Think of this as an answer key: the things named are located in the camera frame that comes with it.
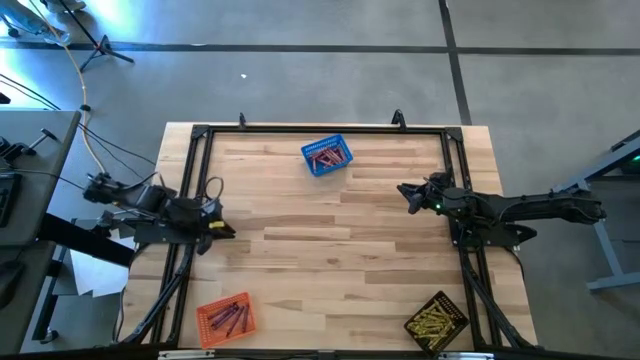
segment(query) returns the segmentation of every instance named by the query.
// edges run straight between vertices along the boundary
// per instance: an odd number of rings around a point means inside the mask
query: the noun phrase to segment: blue plastic basket
[[[316,170],[314,171],[313,160],[311,160],[311,155],[313,155],[318,151],[321,151],[322,149],[325,149],[328,147],[336,147],[336,146],[340,146],[342,148],[342,152],[344,152],[344,156],[346,157],[346,159],[339,164],[335,164],[329,167],[323,167],[321,164],[316,163]],[[326,173],[332,172],[333,170],[340,169],[341,167],[345,167],[347,166],[348,163],[351,162],[351,160],[353,160],[353,155],[351,155],[351,151],[349,151],[349,147],[347,146],[347,143],[344,141],[344,138],[340,134],[332,135],[326,139],[322,139],[312,144],[303,146],[302,155],[304,156],[304,159],[307,162],[309,171],[311,171],[311,173],[314,176],[322,176]]]

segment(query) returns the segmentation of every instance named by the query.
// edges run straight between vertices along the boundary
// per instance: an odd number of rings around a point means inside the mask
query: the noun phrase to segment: concrete floor
[[[108,33],[112,41],[445,44],[436,0],[87,3],[83,22],[94,34]],[[633,0],[449,0],[449,8],[459,46],[640,46],[635,16],[640,3]],[[69,22],[66,16],[49,18],[60,27]],[[86,41],[77,31],[74,38]],[[89,104],[95,109],[91,127],[149,158],[157,155],[167,121],[235,121],[240,111],[248,121],[386,123],[393,110],[401,108],[412,124],[460,124],[447,55],[137,51],[125,55],[136,64],[101,58],[87,69]],[[88,52],[74,51],[73,56],[81,61]],[[0,59],[0,72],[32,86],[63,109],[81,104],[77,77],[63,51],[0,46]],[[506,195],[548,190],[640,124],[638,57],[462,55],[460,62],[472,122],[490,127]],[[13,98],[14,106],[37,105],[19,94]],[[101,155],[116,178],[135,179]],[[123,159],[139,172],[152,170],[135,158]],[[96,171],[76,139],[63,176],[82,182],[87,172]],[[637,187],[625,188],[623,197],[611,188],[597,189],[602,190],[607,210],[619,214],[617,219],[637,218]],[[50,207],[64,218],[93,217],[102,209],[83,201],[64,183]],[[586,281],[610,274],[592,228],[560,221],[533,225],[539,236],[522,246],[521,258],[540,344],[553,350],[637,358],[640,285],[589,293]],[[615,236],[626,230],[637,238],[628,222],[609,225]],[[615,245],[625,268],[638,270],[640,245]],[[70,298],[58,304],[53,327],[61,338],[44,346],[27,340],[23,351],[109,342],[116,297]],[[70,313],[82,314],[82,322],[65,320]]]

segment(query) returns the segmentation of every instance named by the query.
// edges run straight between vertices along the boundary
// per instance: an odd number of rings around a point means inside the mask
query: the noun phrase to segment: wood plank
[[[192,125],[168,123],[165,130],[157,170],[174,188],[180,186]],[[302,126],[319,125],[363,126]],[[488,129],[462,129],[474,189],[501,193]],[[300,148],[325,136],[216,134],[209,174],[225,179],[224,216],[238,232],[236,239],[216,241],[194,258],[179,346],[199,347],[197,306],[244,291],[252,297],[258,331],[222,348],[418,350],[402,324],[438,291],[466,313],[446,218],[428,211],[407,214],[407,202],[396,189],[444,169],[439,139],[347,134],[354,161],[316,178]],[[202,151],[200,146],[196,164]],[[455,162],[455,151],[452,156]],[[457,163],[454,170],[459,182]],[[216,193],[218,186],[212,182],[208,192]],[[157,297],[166,251],[166,246],[152,246],[131,268],[125,336]],[[519,265],[502,249],[487,249],[487,262],[496,302],[535,342]],[[172,302],[168,319],[173,310]],[[484,306],[478,311],[488,338]],[[164,336],[169,326],[165,321]],[[467,328],[447,350],[470,348]]]

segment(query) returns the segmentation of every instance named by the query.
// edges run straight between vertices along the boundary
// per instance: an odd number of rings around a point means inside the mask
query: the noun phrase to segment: gray metal frame
[[[584,190],[590,190],[588,181],[596,179],[606,179],[603,177],[606,173],[618,168],[620,165],[631,161],[634,157],[640,155],[640,131],[629,136],[622,143],[616,144],[612,148],[612,152],[606,155],[600,162],[587,168],[582,173],[572,177],[569,181],[553,188],[554,191],[566,190],[572,187],[578,187]],[[604,220],[594,224],[598,240],[607,258],[612,276],[603,277],[587,283],[587,288],[591,291],[609,289],[614,287],[640,284],[640,272],[624,273],[618,257],[613,249],[609,234],[604,226]]]

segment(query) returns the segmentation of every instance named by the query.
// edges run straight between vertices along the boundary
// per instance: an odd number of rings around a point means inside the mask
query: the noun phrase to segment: orange plastic basket
[[[236,303],[238,307],[241,307],[242,309],[244,309],[244,307],[246,306],[249,306],[246,331],[243,331],[244,313],[240,313],[240,311],[236,312],[220,327],[214,330],[214,319],[210,319],[210,317],[221,311],[222,309],[233,305],[233,303]],[[236,322],[235,326],[233,326],[234,321],[238,316],[238,321]],[[255,332],[256,322],[253,318],[253,304],[251,304],[249,293],[243,292],[234,296],[230,296],[228,298],[218,300],[211,304],[200,306],[196,310],[196,323],[198,324],[198,333],[200,334],[200,346],[202,346],[203,349],[207,349],[215,345],[224,344],[227,341],[238,339]]]

